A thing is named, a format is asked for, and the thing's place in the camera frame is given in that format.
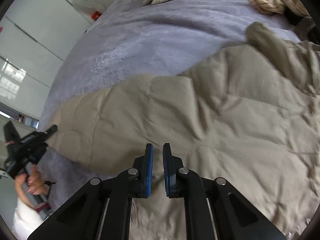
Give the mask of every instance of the hand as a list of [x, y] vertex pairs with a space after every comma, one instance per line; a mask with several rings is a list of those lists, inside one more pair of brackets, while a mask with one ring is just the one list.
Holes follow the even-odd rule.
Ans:
[[[44, 185], [43, 180], [41, 179], [41, 174], [37, 170], [37, 167], [35, 165], [31, 166], [32, 173], [28, 178], [27, 184], [28, 184], [28, 192], [32, 193], [33, 195], [39, 195], [41, 193], [48, 194], [48, 187]], [[26, 174], [17, 175], [14, 180], [14, 185], [16, 192], [18, 194], [18, 197], [21, 201], [23, 201], [26, 205], [28, 205], [31, 208], [35, 208], [30, 201], [28, 200], [26, 194], [22, 190], [22, 185], [26, 181]]]

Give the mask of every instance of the black fabric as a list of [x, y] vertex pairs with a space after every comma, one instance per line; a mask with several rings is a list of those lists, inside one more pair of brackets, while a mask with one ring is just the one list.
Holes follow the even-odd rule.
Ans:
[[294, 14], [287, 6], [284, 9], [284, 16], [288, 19], [292, 25], [297, 25], [303, 17]]
[[308, 33], [308, 39], [314, 44], [320, 45], [320, 31], [316, 26]]

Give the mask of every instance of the white wall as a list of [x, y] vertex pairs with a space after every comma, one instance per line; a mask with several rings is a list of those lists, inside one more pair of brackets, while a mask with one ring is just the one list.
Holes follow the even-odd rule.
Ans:
[[40, 119], [61, 64], [90, 26], [67, 0], [15, 0], [0, 21], [0, 102]]
[[14, 209], [17, 207], [17, 193], [14, 189], [13, 179], [0, 179], [0, 214], [12, 230]]
[[0, 141], [0, 168], [4, 169], [4, 161], [6, 160], [8, 156], [8, 152], [6, 147], [4, 146], [4, 142]]

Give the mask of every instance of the bed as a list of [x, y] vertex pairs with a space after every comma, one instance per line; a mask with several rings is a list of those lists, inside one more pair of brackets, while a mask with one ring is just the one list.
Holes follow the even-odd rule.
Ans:
[[[285, 17], [261, 15], [247, 0], [171, 0], [151, 6], [142, 2], [116, 0], [83, 35], [55, 77], [39, 130], [47, 127], [62, 102], [76, 95], [137, 74], [175, 76], [223, 47], [244, 43], [245, 30], [253, 22], [264, 22], [279, 37], [299, 42]], [[45, 179], [57, 183], [49, 199], [54, 209], [92, 177], [117, 175], [94, 174], [51, 148], [39, 169]]]

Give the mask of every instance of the beige comforter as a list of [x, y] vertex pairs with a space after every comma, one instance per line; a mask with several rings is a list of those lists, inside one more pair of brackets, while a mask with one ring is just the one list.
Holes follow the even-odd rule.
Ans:
[[261, 23], [180, 76], [141, 75], [63, 103], [50, 146], [118, 174], [155, 147], [152, 193], [134, 199], [130, 239], [186, 239], [182, 199], [165, 196], [162, 145], [209, 179], [225, 177], [284, 234], [319, 204], [319, 47]]

